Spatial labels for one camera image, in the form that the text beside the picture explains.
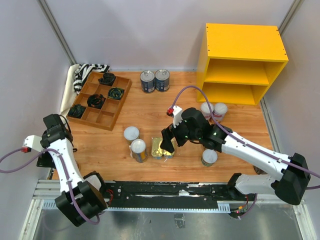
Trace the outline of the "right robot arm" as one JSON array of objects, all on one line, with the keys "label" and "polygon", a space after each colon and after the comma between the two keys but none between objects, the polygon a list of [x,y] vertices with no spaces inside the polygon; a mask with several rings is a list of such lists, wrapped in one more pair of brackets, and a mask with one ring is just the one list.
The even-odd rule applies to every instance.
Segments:
[{"label": "right robot arm", "polygon": [[275,195],[290,205],[301,203],[311,180],[304,156],[299,153],[289,156],[248,141],[226,126],[210,124],[194,107],[182,110],[175,105],[166,113],[173,118],[173,123],[161,131],[162,149],[174,152],[172,139],[179,147],[190,141],[206,149],[240,158],[266,173],[266,176],[233,174],[226,188],[230,199],[266,194]]}]

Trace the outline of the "blue yellow can white lid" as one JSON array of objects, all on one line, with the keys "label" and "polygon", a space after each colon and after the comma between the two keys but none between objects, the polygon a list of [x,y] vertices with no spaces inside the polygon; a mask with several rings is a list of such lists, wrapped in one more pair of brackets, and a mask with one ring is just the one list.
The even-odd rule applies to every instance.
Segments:
[{"label": "blue yellow can white lid", "polygon": [[130,150],[138,163],[144,163],[148,159],[147,145],[142,139],[135,139],[130,145]]}]

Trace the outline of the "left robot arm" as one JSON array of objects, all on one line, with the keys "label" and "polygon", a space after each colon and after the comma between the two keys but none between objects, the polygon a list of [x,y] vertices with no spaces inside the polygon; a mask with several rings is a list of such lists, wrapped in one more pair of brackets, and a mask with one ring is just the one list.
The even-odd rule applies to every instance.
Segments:
[{"label": "left robot arm", "polygon": [[71,130],[65,127],[59,114],[50,114],[43,122],[46,130],[39,142],[41,153],[48,153],[52,158],[60,182],[60,196],[54,200],[55,205],[76,227],[85,222],[98,225],[100,215],[107,208],[105,181],[96,171],[81,176]]}]

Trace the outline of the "red white can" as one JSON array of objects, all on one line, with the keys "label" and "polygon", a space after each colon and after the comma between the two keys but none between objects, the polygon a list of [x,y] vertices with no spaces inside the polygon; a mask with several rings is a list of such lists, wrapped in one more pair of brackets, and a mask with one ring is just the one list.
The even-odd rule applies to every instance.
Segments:
[{"label": "red white can", "polygon": [[206,120],[211,119],[211,113],[214,111],[214,105],[212,103],[204,102],[200,106],[200,111]]},{"label": "red white can", "polygon": [[213,121],[220,123],[224,119],[227,111],[228,111],[228,107],[225,103],[222,103],[222,102],[216,103],[214,105]]}]

